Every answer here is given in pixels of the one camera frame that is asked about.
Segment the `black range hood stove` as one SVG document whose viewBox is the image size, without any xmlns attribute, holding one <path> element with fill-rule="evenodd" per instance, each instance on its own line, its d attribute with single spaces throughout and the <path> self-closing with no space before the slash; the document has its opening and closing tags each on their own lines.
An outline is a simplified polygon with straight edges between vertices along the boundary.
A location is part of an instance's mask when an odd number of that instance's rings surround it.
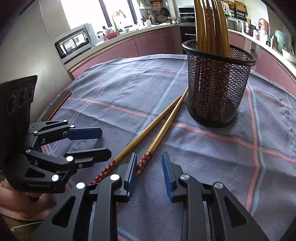
<svg viewBox="0 0 296 241">
<path fill-rule="evenodd" d="M 195 23 L 194 6 L 178 6 L 181 23 Z"/>
</svg>

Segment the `black built-in oven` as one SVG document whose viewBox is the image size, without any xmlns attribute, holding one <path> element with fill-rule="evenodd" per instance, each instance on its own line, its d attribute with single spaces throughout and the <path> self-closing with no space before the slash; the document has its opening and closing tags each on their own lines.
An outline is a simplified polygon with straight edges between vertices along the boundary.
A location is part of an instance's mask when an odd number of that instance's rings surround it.
<svg viewBox="0 0 296 241">
<path fill-rule="evenodd" d="M 196 28 L 193 26 L 181 26 L 181 41 L 182 43 L 189 40 L 196 40 Z"/>
</svg>

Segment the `bamboo chopstick red end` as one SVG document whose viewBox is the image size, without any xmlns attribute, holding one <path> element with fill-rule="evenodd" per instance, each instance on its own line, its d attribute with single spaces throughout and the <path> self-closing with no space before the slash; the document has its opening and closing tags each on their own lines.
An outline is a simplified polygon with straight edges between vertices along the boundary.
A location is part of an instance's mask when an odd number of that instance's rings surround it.
<svg viewBox="0 0 296 241">
<path fill-rule="evenodd" d="M 147 165 L 147 163 L 151 159 L 152 154 L 155 152 L 155 150 L 159 146 L 160 142 L 162 141 L 163 137 L 165 136 L 166 132 L 168 131 L 169 127 L 171 126 L 175 116 L 177 115 L 177 113 L 178 113 L 178 111 L 179 111 L 179 109 L 180 109 L 180 107 L 181 107 L 187 93 L 188 93 L 188 87 L 184 91 L 183 95 L 181 96 L 180 100 L 178 101 L 178 103 L 174 107 L 173 111 L 169 115 L 169 117 L 166 120 L 166 122 L 164 123 L 163 127 L 160 129 L 160 131 L 157 134 L 156 138 L 154 139 L 154 141 L 149 146 L 146 153 L 143 155 L 140 162 L 138 163 L 138 165 L 137 165 L 137 173 L 135 175 L 136 178 L 143 172 L 145 166 Z"/>
<path fill-rule="evenodd" d="M 202 51 L 202 12 L 199 0 L 194 0 L 195 6 L 195 23 L 196 23 L 196 35 L 197 35 L 197 49 Z"/>
<path fill-rule="evenodd" d="M 153 120 L 132 142 L 130 142 L 96 177 L 90 185 L 101 182 L 112 170 L 149 134 L 149 132 L 177 105 L 178 96 L 155 120 Z"/>
<path fill-rule="evenodd" d="M 213 13 L 215 18 L 215 34 L 216 34 L 216 54 L 221 55 L 221 33 L 220 33 L 220 19 L 217 1 L 212 3 Z"/>
<path fill-rule="evenodd" d="M 211 36 L 211 52 L 213 54 L 218 54 L 219 50 L 217 49 L 216 41 L 216 27 L 215 27 L 215 4 L 214 1 L 211 1 L 212 7 L 208 7 L 209 10 L 209 22 L 210 22 L 210 36 Z"/>
<path fill-rule="evenodd" d="M 218 5 L 218 11 L 219 11 L 219 19 L 220 19 L 220 33 L 221 33 L 221 54 L 224 57 L 227 57 L 227 36 L 226 36 L 226 32 L 225 32 L 225 16 L 224 16 L 224 12 L 222 11 L 222 6 L 221 6 L 221 2 L 217 1 L 217 5 Z"/>
<path fill-rule="evenodd" d="M 205 32 L 206 32 L 206 45 L 207 45 L 207 52 L 211 52 L 211 42 L 210 42 L 210 27 L 209 27 L 209 19 L 208 19 L 208 13 L 206 9 L 206 5 L 204 1 L 201 1 L 203 4 L 203 14 L 204 14 L 204 20 L 205 20 Z"/>
<path fill-rule="evenodd" d="M 205 25 L 205 15 L 203 8 L 203 1 L 199 1 L 200 11 L 201 11 L 201 25 L 202 25 L 202 51 L 207 52 L 207 37 L 206 37 L 206 25 Z"/>
<path fill-rule="evenodd" d="M 209 19 L 209 10 L 208 10 L 208 7 L 210 7 L 210 4 L 209 4 L 209 1 L 208 0 L 206 0 L 205 3 L 206 3 L 206 9 L 207 9 L 208 19 Z"/>
<path fill-rule="evenodd" d="M 221 32 L 222 55 L 225 57 L 230 57 L 228 28 L 227 28 L 226 18 L 225 18 L 224 10 L 222 8 L 221 1 L 217 1 L 217 9 L 219 12 L 219 20 L 220 20 L 220 27 L 221 27 L 220 32 Z"/>
</svg>

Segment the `white microwave oven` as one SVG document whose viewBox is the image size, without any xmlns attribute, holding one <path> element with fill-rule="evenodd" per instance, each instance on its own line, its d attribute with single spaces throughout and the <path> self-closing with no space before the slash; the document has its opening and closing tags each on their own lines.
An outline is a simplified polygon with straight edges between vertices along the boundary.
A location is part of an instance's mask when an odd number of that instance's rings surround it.
<svg viewBox="0 0 296 241">
<path fill-rule="evenodd" d="M 77 55 L 96 45 L 98 38 L 92 25 L 85 23 L 61 35 L 53 43 L 61 61 L 66 64 Z"/>
</svg>

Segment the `pink bowl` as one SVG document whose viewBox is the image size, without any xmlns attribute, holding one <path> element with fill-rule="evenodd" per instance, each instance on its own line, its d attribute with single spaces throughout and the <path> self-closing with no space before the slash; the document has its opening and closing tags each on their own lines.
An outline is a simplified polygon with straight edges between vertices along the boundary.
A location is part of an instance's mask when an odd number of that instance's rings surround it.
<svg viewBox="0 0 296 241">
<path fill-rule="evenodd" d="M 111 40 L 119 36 L 119 31 L 112 32 L 110 34 L 105 35 L 103 38 L 105 40 Z"/>
</svg>

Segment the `steel stock pot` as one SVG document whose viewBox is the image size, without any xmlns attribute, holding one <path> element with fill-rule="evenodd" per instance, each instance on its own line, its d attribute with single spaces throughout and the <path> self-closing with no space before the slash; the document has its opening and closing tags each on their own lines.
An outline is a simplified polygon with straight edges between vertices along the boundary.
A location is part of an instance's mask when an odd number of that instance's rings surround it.
<svg viewBox="0 0 296 241">
<path fill-rule="evenodd" d="M 243 22 L 243 32 L 249 36 L 253 37 L 253 33 L 256 27 L 248 22 Z"/>
</svg>

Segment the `black mesh utensil holder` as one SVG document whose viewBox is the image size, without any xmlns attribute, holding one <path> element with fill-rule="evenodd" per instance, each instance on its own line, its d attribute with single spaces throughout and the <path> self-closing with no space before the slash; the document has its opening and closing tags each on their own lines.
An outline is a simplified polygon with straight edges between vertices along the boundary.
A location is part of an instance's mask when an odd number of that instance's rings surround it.
<svg viewBox="0 0 296 241">
<path fill-rule="evenodd" d="M 237 113 L 247 85 L 250 70 L 256 64 L 247 51 L 230 46 L 224 57 L 197 50 L 197 42 L 182 44 L 188 60 L 187 109 L 198 123 L 223 128 L 230 125 Z"/>
</svg>

